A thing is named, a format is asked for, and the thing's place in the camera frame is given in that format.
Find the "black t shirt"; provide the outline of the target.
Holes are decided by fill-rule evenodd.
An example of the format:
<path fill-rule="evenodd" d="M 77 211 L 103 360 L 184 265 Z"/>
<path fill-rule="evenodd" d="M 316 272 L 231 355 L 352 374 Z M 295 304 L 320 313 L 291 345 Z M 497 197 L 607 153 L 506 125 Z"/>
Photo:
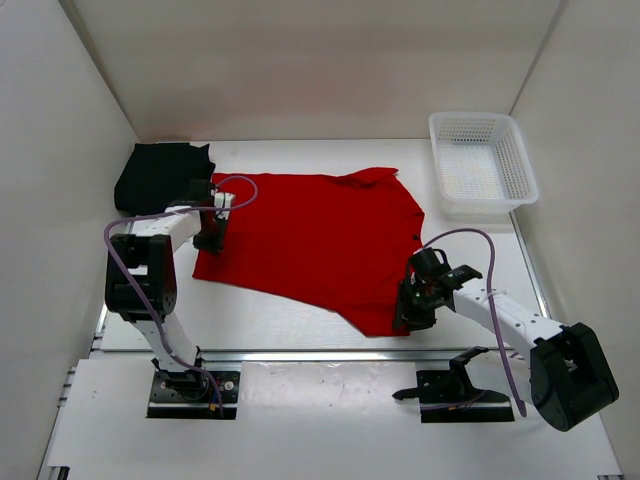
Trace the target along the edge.
<path fill-rule="evenodd" d="M 130 216 L 163 213 L 202 195 L 214 170 L 209 144 L 136 143 L 114 187 L 115 208 Z"/>

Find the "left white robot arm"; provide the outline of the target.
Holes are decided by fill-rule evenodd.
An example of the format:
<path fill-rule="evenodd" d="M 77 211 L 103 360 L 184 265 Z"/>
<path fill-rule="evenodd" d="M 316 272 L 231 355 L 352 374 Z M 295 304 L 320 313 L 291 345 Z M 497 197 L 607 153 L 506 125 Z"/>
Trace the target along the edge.
<path fill-rule="evenodd" d="M 103 231 L 107 249 L 105 304 L 143 335 L 155 369 L 188 400 L 206 395 L 210 377 L 200 349 L 175 313 L 178 289 L 174 255 L 186 244 L 207 253 L 222 250 L 236 195 L 207 180 L 193 181 L 181 196 L 129 213 Z"/>

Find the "red t shirt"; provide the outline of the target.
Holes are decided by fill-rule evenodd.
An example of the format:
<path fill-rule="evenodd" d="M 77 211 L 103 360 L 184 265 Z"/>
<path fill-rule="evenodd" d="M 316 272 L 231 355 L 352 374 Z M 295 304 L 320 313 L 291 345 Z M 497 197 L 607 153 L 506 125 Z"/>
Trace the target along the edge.
<path fill-rule="evenodd" d="M 231 212 L 221 253 L 199 252 L 194 278 L 333 311 L 368 337 L 407 335 L 392 323 L 425 213 L 396 169 L 213 179 L 251 203 Z"/>

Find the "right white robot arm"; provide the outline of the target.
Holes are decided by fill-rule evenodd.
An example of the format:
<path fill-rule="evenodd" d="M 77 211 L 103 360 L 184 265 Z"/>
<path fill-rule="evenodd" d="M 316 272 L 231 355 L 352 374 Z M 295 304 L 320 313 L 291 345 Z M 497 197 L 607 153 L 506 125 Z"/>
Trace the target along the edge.
<path fill-rule="evenodd" d="M 500 347 L 514 353 L 473 347 L 451 359 L 435 379 L 395 392 L 394 400 L 455 409 L 495 392 L 533 406 L 562 432 L 618 400 L 619 388 L 590 327 L 536 314 L 495 289 L 492 279 L 468 265 L 451 267 L 441 249 L 423 248 L 409 258 L 398 287 L 394 329 L 428 329 L 437 311 L 447 308 L 493 333 Z"/>

